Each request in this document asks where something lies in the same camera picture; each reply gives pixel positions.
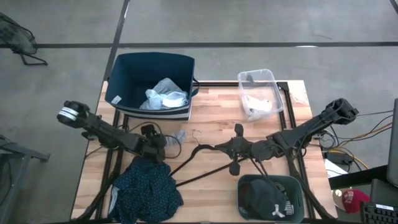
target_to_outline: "clear plastic container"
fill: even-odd
[[[279,88],[268,69],[238,74],[239,94],[248,120],[261,119],[284,109]]]

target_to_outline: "keyboard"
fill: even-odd
[[[398,207],[361,202],[361,221],[369,224],[396,224]]]

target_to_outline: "black fabric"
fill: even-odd
[[[243,208],[254,219],[275,220],[278,216],[272,213],[278,204],[279,212],[283,213],[287,196],[270,180],[257,179],[240,186],[238,207]]]
[[[137,219],[157,223],[172,218],[183,200],[170,171],[165,163],[136,156],[114,182],[119,191],[109,216],[122,224],[133,224]]]

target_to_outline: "gray basket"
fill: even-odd
[[[254,174],[243,175],[241,178],[239,178],[238,188],[243,184],[243,182],[250,182],[262,178],[263,178],[262,175],[254,175]],[[271,181],[278,182],[285,187],[287,197],[289,198],[290,203],[294,207],[294,214],[286,215],[284,218],[280,218],[278,220],[265,220],[265,221],[272,221],[279,223],[300,223],[304,219],[304,199],[300,183],[294,177],[291,176],[270,175],[269,178]],[[238,211],[239,214],[246,220],[258,220],[249,217],[247,214],[240,211],[240,209],[238,209]]]

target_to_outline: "dark blue bin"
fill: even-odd
[[[179,54],[160,52],[119,55],[108,80],[105,101],[122,113],[142,119],[167,119],[187,121],[192,97],[199,89],[192,90],[195,59]],[[188,93],[188,104],[166,110],[141,110],[147,100],[145,91],[153,89],[164,78],[171,79]]]

